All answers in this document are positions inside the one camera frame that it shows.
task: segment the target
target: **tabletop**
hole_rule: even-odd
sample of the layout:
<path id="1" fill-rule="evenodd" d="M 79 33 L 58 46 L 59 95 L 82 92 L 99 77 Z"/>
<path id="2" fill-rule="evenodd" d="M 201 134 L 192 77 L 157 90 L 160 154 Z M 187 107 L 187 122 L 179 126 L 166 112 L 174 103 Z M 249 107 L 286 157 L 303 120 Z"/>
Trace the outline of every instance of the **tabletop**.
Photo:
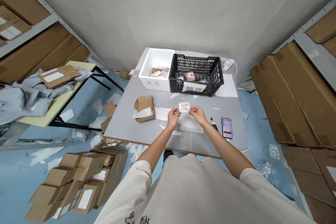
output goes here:
<path id="1" fill-rule="evenodd" d="M 88 71 L 92 71 L 96 64 L 92 63 L 85 63 L 85 62 L 78 62 L 78 61 L 69 61 L 66 63 L 66 65 L 71 65 L 74 68 L 81 67 Z M 76 90 L 82 85 L 83 81 L 76 82 L 74 84 L 75 88 L 72 91 L 66 92 L 61 94 L 60 96 L 56 97 L 49 106 L 48 112 L 43 117 L 21 117 L 17 121 L 21 123 L 41 126 L 41 127 L 47 127 L 50 122 L 54 119 L 54 117 L 58 114 L 58 112 L 63 108 L 63 106 L 67 103 L 68 100 L 71 99 L 73 94 L 76 92 Z"/>
<path id="2" fill-rule="evenodd" d="M 247 150 L 249 148 L 249 143 L 245 133 L 245 126 L 239 98 L 217 97 L 215 95 L 213 97 L 198 96 L 194 98 L 193 95 L 180 93 L 178 96 L 175 96 L 171 99 L 171 92 L 146 89 L 141 83 L 138 75 L 144 62 L 144 57 L 147 55 L 148 49 L 149 48 L 146 48 L 143 52 L 139 64 L 136 67 L 134 74 L 130 79 L 125 92 L 114 112 L 114 115 L 105 131 L 104 137 L 137 144 L 150 145 L 163 130 L 160 125 L 166 126 L 167 121 L 152 119 L 143 122 L 137 122 L 135 118 L 132 117 L 132 115 L 134 113 L 134 102 L 136 99 L 139 98 L 139 96 L 152 95 L 154 100 L 154 107 L 173 108 L 178 107 L 178 103 L 184 101 L 189 102 L 190 106 L 198 105 L 204 110 L 205 115 L 209 121 L 210 117 L 213 118 L 219 129 L 221 127 L 222 117 L 231 118 L 233 138 L 228 140 L 238 150 L 242 152 Z M 175 53 L 185 54 L 186 56 L 193 57 L 221 56 L 218 54 L 201 54 L 189 51 L 175 51 Z M 224 61 L 226 60 L 225 56 L 221 57 L 221 60 L 223 65 Z M 233 81 L 236 85 L 235 71 L 235 67 L 231 67 L 224 73 L 233 75 Z M 172 135 L 166 146 L 168 149 L 194 153 L 196 155 L 210 156 L 214 158 L 219 157 L 218 152 L 216 151 L 206 133 L 199 134 L 181 131 L 179 124 L 177 124 L 175 130 L 181 132 L 182 135 Z"/>

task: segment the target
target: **clear plastic container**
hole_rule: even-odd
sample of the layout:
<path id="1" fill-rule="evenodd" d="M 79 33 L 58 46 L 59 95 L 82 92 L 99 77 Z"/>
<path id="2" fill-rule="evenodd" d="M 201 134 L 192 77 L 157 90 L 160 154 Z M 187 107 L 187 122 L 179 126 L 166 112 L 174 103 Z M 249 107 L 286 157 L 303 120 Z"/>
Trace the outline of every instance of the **clear plastic container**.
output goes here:
<path id="1" fill-rule="evenodd" d="M 190 104 L 189 102 L 180 102 L 178 103 L 178 109 L 181 113 L 184 113 L 184 112 L 189 112 L 190 110 Z"/>

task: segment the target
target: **person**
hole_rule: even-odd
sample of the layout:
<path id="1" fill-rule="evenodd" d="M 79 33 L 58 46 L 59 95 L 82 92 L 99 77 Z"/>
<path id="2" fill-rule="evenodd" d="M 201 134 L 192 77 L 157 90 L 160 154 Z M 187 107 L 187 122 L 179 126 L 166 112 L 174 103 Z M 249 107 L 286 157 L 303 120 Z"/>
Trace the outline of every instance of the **person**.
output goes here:
<path id="1" fill-rule="evenodd" d="M 269 184 L 251 162 L 207 121 L 204 111 L 189 114 L 203 127 L 230 171 L 206 157 L 169 155 L 152 185 L 152 172 L 180 116 L 168 125 L 129 169 L 101 210 L 95 224 L 153 223 L 315 223 Z"/>

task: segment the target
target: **white t-shirt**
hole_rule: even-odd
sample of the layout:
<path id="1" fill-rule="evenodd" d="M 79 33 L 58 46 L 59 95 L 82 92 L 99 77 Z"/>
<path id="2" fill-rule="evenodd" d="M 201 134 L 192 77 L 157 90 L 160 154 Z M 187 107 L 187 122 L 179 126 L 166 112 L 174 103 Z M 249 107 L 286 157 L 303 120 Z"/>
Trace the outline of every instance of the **white t-shirt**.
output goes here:
<path id="1" fill-rule="evenodd" d="M 136 162 L 94 224 L 315 223 L 258 171 L 238 180 L 209 157 L 169 156 L 151 184 L 150 164 Z"/>

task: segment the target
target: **hand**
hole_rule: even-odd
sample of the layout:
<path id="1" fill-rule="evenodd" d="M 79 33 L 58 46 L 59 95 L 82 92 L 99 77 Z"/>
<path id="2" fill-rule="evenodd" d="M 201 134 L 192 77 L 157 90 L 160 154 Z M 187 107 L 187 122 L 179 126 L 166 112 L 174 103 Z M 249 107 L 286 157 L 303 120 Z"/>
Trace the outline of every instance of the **hand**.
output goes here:
<path id="1" fill-rule="evenodd" d="M 203 109 L 198 106 L 190 107 L 189 114 L 192 115 L 196 122 L 198 122 L 202 127 L 206 125 L 206 123 L 209 123 L 205 117 Z"/>
<path id="2" fill-rule="evenodd" d="M 173 108 L 168 113 L 168 126 L 172 126 L 175 128 L 177 122 L 179 121 L 179 117 L 181 115 L 181 112 L 179 111 L 179 108 Z"/>

